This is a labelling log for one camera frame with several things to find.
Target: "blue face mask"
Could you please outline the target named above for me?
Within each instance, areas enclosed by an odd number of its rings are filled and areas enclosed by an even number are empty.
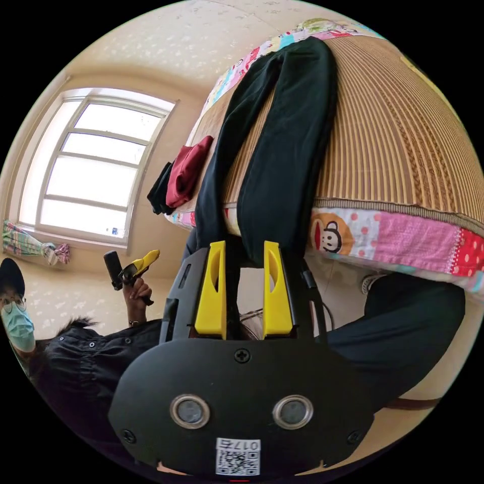
[[[10,305],[0,311],[5,330],[16,349],[30,353],[35,349],[34,324],[27,311],[20,309],[16,302]]]

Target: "window frame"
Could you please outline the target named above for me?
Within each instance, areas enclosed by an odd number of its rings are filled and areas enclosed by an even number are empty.
[[[147,164],[150,159],[154,144],[158,140],[166,122],[171,116],[171,113],[173,112],[173,110],[175,109],[176,102],[172,102],[166,99],[159,99],[160,104],[171,105],[171,109],[164,109],[163,107],[153,106],[145,102],[139,101],[138,99],[132,100],[126,97],[118,97],[116,95],[97,94],[97,92],[101,90],[102,91],[108,90],[112,92],[119,91],[120,93],[128,92],[125,90],[108,89],[108,88],[86,88],[86,89],[67,90],[62,92],[60,95],[58,95],[56,99],[51,103],[51,105],[47,108],[44,116],[40,119],[40,122],[37,128],[34,130],[32,137],[28,141],[25,152],[23,153],[22,161],[20,162],[19,170],[17,172],[16,179],[14,181],[14,188],[12,192],[10,209],[9,209],[9,220],[13,221],[16,225],[20,226],[22,229],[32,234],[33,236],[38,236],[39,238],[48,238],[49,241],[52,241],[52,242],[66,241],[70,243],[70,245],[72,245],[73,247],[88,248],[88,249],[93,247],[102,247],[104,249],[106,247],[110,247],[118,250],[124,249],[127,252],[129,241],[130,241],[131,230],[133,226],[132,215],[139,198],[139,191],[144,179],[144,174],[146,173]],[[140,94],[136,91],[129,91],[129,92],[137,96],[139,96]],[[59,108],[62,106],[62,104],[69,101],[80,101],[81,104],[74,112],[69,123],[65,126],[61,136],[59,137],[58,142],[56,143],[55,149],[52,155],[50,156],[49,163],[47,165],[47,169],[45,170],[44,178],[42,180],[42,184],[40,188],[35,223],[34,224],[23,223],[20,221],[20,208],[22,204],[22,197],[23,197],[25,183],[27,180],[31,163],[33,161],[33,157],[36,153],[39,143],[41,142],[47,128],[50,125],[50,122],[52,121],[52,119],[58,112]],[[133,138],[130,136],[119,135],[117,133],[75,128],[74,127],[75,124],[83,114],[84,110],[90,104],[101,104],[101,105],[107,105],[107,106],[132,109],[137,112],[143,112],[149,115],[157,116],[160,118],[160,121],[149,141]],[[64,152],[63,148],[68,139],[68,135],[70,133],[102,135],[108,138],[115,138],[115,139],[134,142],[145,146],[145,149],[143,151],[143,155],[141,156],[139,164],[131,164],[131,163],[126,163],[118,160],[111,160],[111,159],[96,157],[91,155]],[[55,165],[55,161],[60,155],[75,156],[76,158],[86,158],[86,159],[92,159],[92,160],[97,160],[102,162],[108,162],[115,165],[129,166],[132,168],[136,168],[137,173],[129,196],[127,209],[125,209],[125,207],[119,207],[116,205],[90,202],[88,200],[48,195],[47,189],[50,182],[50,178],[52,176],[52,171]],[[73,202],[73,203],[77,201],[79,203],[82,203],[83,205],[92,205],[96,207],[110,208],[110,209],[116,209],[116,210],[122,209],[122,211],[126,211],[126,214],[127,214],[125,226],[123,227],[123,229],[125,230],[123,237],[117,237],[112,235],[101,235],[101,234],[84,232],[84,231],[74,230],[74,229],[69,229],[64,227],[55,227],[51,225],[41,224],[40,219],[41,219],[41,213],[42,213],[42,204],[44,200],[59,200],[59,201],[66,201],[66,202]]]

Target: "monkey cartoon print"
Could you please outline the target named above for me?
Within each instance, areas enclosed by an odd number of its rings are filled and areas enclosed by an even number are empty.
[[[317,251],[347,256],[354,238],[345,221],[335,213],[314,213],[311,216],[310,245]]]

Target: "patterned curtain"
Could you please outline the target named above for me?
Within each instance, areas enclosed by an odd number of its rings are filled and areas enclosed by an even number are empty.
[[[2,239],[4,250],[15,256],[43,256],[51,266],[59,261],[69,263],[71,254],[67,244],[57,247],[50,242],[43,244],[8,220],[4,220]]]

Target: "man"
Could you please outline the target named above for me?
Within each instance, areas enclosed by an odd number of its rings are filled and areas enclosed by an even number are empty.
[[[183,258],[195,251],[196,237],[193,230]],[[228,273],[227,284],[235,286],[238,276],[237,271]],[[353,364],[377,412],[413,388],[440,360],[464,318],[465,296],[455,285],[405,274],[368,276],[361,290],[367,295],[364,316],[330,331],[328,344]],[[158,480],[154,474],[160,473],[133,462],[107,419],[123,372],[159,342],[161,321],[147,321],[146,305],[141,300],[151,295],[151,289],[142,279],[133,288],[123,288],[126,329],[101,336],[92,329],[95,323],[79,318],[51,340],[35,344],[24,294],[20,269],[13,260],[5,259],[0,266],[0,315],[40,394],[95,449]],[[236,299],[227,301],[227,310],[228,319],[239,319]],[[247,337],[253,335],[242,334],[242,338]]]

